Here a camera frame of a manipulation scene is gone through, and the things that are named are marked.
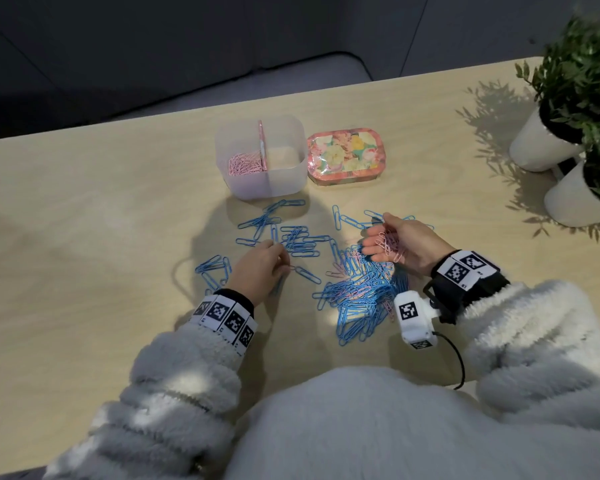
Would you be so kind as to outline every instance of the fuzzy white sleeve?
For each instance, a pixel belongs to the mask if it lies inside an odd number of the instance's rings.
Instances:
[[[241,357],[215,332],[186,323],[136,357],[130,385],[105,403],[87,439],[47,467],[45,479],[170,479],[222,453],[233,429]]]
[[[600,430],[600,325],[575,285],[511,284],[458,325],[481,376],[477,395],[504,421]]]

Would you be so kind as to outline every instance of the white fleece jacket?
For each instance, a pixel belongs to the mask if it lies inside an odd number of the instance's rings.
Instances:
[[[497,420],[391,369],[336,369],[256,405],[224,478],[600,480],[600,328],[586,295],[565,282],[516,283],[459,326]],[[120,400],[45,478],[198,478],[196,460],[232,441],[222,415],[237,403],[239,366],[197,324],[158,335]]]

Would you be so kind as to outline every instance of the hand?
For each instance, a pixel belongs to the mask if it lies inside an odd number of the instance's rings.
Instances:
[[[226,287],[242,293],[253,306],[264,301],[279,279],[291,271],[289,253],[268,239],[256,244],[233,266]]]
[[[372,261],[392,262],[395,257],[394,253],[391,256],[387,255],[384,248],[376,244],[376,239],[380,239],[378,234],[381,232],[397,233],[400,245],[404,249],[398,262],[426,276],[431,275],[433,266],[437,265],[443,257],[456,250],[420,221],[403,221],[389,212],[386,212],[383,217],[384,223],[369,227],[367,229],[369,237],[362,241],[362,254],[371,256]]]

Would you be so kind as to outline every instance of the potted plant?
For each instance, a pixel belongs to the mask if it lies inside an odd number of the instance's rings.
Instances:
[[[584,126],[600,124],[600,23],[572,17],[533,76],[527,62],[516,72],[536,90],[537,107],[509,148],[512,160],[543,171],[582,152]]]
[[[586,159],[544,196],[549,215],[560,224],[583,227],[600,223],[600,127],[584,127]]]

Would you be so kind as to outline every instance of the black cable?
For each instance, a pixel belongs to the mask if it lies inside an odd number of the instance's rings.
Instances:
[[[458,384],[456,387],[454,387],[454,390],[458,390],[458,389],[460,389],[460,387],[464,386],[464,362],[462,360],[462,355],[460,355],[460,350],[458,350],[458,347],[456,347],[454,345],[454,343],[451,340],[449,340],[449,338],[446,335],[440,333],[439,331],[433,332],[433,335],[437,335],[439,337],[442,337],[446,341],[448,341],[449,345],[451,345],[453,347],[453,349],[456,351],[456,355],[458,355],[458,360],[460,361],[460,368],[462,369],[462,380],[460,381],[460,384]]]

